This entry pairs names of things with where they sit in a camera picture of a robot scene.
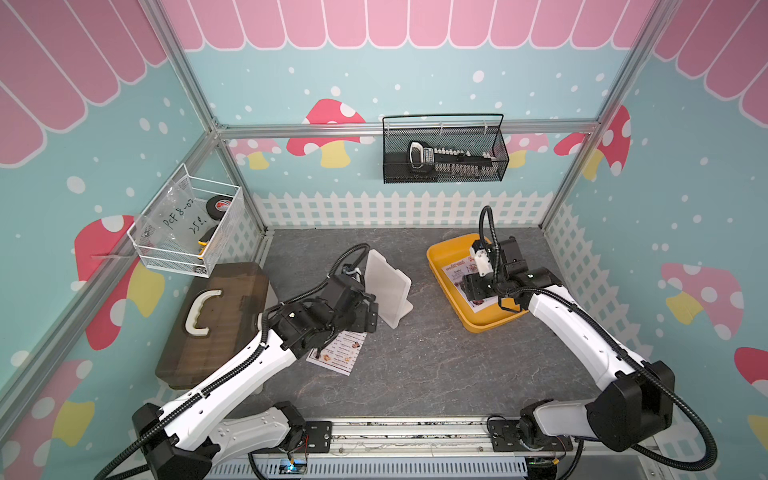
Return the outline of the yellow-header old menu sheet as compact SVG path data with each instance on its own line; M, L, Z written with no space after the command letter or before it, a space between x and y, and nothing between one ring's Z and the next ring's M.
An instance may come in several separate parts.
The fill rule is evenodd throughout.
M320 353L316 349L311 350L306 361L310 364L349 376L366 337L366 333L341 332Z

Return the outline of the white acrylic menu holder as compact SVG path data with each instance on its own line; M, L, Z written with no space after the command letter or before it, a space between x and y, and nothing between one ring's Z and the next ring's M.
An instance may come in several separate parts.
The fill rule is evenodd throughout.
M408 294L411 279L401 270L392 267L376 250L367 255L365 266L366 292L376 297L379 319L396 329L400 321L413 310Z

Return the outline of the red special menu sheet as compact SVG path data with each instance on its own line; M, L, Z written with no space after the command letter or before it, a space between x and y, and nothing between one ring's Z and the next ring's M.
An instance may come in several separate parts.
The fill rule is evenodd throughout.
M480 277L471 256L456 260L442 268L460 303L473 313L485 310L497 302L490 285L490 276Z

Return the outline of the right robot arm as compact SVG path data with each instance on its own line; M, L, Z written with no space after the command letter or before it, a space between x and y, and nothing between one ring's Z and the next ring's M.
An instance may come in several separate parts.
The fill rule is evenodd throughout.
M477 239L469 254L474 269L460 282L467 298L514 300L555 333L600 390L593 399L545 399L523 408L517 429L525 447L541 449L556 437L571 436L621 452L671 425L673 402L661 390L674 387L669 367L647 363L589 322L557 276L528 267L515 238L499 244Z

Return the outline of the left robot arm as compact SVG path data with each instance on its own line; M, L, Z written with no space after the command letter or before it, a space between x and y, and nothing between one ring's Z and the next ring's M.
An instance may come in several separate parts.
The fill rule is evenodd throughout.
M306 421L288 401L250 417L229 415L267 380L319 355L340 333L372 333L377 321L376 299L357 268L260 314L256 336L222 367L179 398L134 414L145 470L156 479L202 479L242 454L276 449L292 456L306 449Z

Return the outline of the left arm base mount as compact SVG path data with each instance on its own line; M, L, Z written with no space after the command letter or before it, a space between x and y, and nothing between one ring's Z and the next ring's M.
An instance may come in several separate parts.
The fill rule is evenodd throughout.
M306 421L292 426L279 449L283 452L328 453L332 438L331 421Z

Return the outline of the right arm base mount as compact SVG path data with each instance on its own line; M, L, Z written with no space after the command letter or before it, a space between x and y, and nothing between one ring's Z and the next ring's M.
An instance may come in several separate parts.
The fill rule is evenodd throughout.
M495 452L563 454L573 450L573 443L568 437L547 436L528 419L494 415L486 419L485 426Z

